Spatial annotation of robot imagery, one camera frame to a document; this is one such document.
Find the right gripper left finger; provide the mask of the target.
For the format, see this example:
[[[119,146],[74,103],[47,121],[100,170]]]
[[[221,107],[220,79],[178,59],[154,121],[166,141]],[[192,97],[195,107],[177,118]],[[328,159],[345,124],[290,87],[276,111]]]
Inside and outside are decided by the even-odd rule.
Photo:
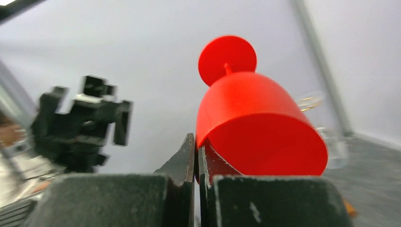
[[[47,187],[27,227],[192,227],[195,138],[152,174],[69,174]]]

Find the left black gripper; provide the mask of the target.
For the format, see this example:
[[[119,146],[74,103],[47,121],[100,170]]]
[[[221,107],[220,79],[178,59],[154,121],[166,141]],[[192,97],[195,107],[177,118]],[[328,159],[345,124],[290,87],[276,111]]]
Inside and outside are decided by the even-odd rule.
[[[106,79],[83,77],[82,91],[73,99],[69,113],[58,113],[67,88],[55,86],[39,98],[39,109],[31,132],[34,150],[65,172],[93,173],[108,157],[100,150],[114,124],[114,145],[126,146],[133,102],[115,100],[116,86]]]

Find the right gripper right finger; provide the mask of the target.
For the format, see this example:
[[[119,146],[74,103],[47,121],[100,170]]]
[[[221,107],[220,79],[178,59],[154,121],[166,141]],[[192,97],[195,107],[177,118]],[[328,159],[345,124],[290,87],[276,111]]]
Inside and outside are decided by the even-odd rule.
[[[337,188],[311,176],[240,175],[209,142],[198,149],[204,227],[350,227]]]

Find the red plastic wine glass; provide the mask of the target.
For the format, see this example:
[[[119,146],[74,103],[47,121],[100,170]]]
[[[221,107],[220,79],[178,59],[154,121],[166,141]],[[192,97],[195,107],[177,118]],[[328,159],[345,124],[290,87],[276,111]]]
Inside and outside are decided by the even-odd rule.
[[[204,47],[198,70],[209,88],[197,113],[196,146],[209,143],[244,175],[322,175],[323,139],[291,95],[256,66],[254,48],[239,36]]]

